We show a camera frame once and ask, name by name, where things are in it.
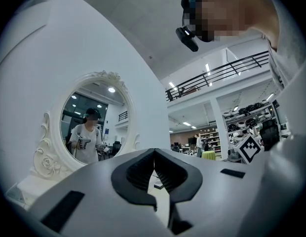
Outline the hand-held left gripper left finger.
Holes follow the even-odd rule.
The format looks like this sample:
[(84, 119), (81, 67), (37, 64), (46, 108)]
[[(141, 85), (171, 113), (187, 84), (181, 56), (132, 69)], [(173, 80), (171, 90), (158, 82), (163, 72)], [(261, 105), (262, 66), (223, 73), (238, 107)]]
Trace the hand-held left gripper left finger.
[(168, 237), (152, 206), (130, 204), (116, 193), (111, 175), (135, 151), (86, 165), (60, 181), (32, 204), (38, 237)]

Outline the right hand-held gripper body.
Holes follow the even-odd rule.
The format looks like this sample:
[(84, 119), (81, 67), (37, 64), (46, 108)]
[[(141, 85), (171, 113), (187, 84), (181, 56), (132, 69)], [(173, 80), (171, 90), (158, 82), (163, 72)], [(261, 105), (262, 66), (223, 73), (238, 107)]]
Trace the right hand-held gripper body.
[(232, 145), (228, 149), (228, 160), (231, 162), (240, 162), (250, 164), (254, 156), (261, 151), (261, 146), (252, 135), (242, 137), (236, 145)]

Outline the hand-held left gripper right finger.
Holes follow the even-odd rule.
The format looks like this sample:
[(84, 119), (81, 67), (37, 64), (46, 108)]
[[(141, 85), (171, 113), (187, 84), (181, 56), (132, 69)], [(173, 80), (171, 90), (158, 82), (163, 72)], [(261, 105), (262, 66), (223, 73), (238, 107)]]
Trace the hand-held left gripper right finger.
[(258, 192), (265, 159), (250, 165), (154, 150), (155, 170), (170, 188), (167, 227), (154, 237), (240, 237)]

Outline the black mesh office chair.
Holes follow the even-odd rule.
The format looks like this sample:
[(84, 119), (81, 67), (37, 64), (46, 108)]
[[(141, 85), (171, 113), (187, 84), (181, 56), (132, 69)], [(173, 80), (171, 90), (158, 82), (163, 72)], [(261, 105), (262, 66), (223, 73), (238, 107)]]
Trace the black mesh office chair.
[(278, 125), (273, 119), (266, 120), (262, 123), (263, 128), (260, 130), (260, 136), (263, 141), (264, 150), (269, 151), (275, 144), (277, 144), (279, 139)]

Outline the oval white-framed mirror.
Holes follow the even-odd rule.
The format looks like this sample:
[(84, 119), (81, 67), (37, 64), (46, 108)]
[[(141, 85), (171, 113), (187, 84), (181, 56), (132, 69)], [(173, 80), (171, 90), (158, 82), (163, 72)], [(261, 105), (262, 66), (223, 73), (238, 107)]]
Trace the oval white-framed mirror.
[(64, 145), (61, 138), (61, 112), (72, 93), (85, 84), (97, 81), (109, 83), (117, 88), (127, 103), (129, 125), (126, 142), (117, 155), (136, 150), (136, 145), (139, 144), (140, 140), (140, 134), (137, 131), (136, 109), (125, 82), (116, 72), (103, 70), (101, 72), (88, 73), (74, 80), (73, 85), (57, 98), (51, 110), (46, 111), (43, 115), (42, 135), (34, 153), (33, 167), (34, 172), (40, 178), (59, 182), (85, 166), (85, 164), (73, 158)]

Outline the clear sticker sheet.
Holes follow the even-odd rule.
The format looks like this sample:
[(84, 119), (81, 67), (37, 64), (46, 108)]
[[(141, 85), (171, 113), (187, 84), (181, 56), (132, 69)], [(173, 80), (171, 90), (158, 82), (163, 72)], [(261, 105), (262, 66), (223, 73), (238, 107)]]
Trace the clear sticker sheet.
[(9, 198), (14, 199), (14, 200), (19, 201), (19, 202), (24, 201), (23, 195), (22, 195), (21, 191), (19, 190), (19, 188), (17, 188), (17, 187), (13, 187), (12, 189), (9, 189), (6, 192), (6, 195)]

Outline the black metal railing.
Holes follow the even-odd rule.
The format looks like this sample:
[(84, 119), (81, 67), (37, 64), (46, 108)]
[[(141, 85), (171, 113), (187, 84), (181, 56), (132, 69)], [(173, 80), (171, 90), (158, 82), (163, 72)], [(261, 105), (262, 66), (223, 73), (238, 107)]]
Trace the black metal railing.
[(245, 72), (249, 72), (253, 69), (261, 69), (268, 63), (268, 58), (268, 51), (263, 51), (199, 74), (170, 89), (167, 89), (165, 91), (166, 101), (171, 102), (175, 99), (201, 90), (204, 87), (211, 87), (215, 82), (223, 82), (227, 79), (240, 77)]

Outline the person's grey top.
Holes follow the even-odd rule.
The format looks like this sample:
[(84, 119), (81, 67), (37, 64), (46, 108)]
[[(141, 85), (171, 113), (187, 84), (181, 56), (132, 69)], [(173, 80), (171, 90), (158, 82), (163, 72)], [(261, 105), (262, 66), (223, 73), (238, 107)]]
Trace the person's grey top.
[(306, 134), (306, 41), (280, 0), (271, 0), (279, 19), (277, 50), (268, 47), (269, 63), (275, 84), (280, 89), (276, 98), (291, 133)]

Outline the black picture frame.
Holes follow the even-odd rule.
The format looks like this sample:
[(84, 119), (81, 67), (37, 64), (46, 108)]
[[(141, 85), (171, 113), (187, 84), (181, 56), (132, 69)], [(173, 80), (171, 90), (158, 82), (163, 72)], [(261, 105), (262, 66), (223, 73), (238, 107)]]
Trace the black picture frame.
[(154, 188), (162, 190), (164, 188), (163, 183), (161, 182), (161, 180), (155, 176), (155, 182), (154, 182)]

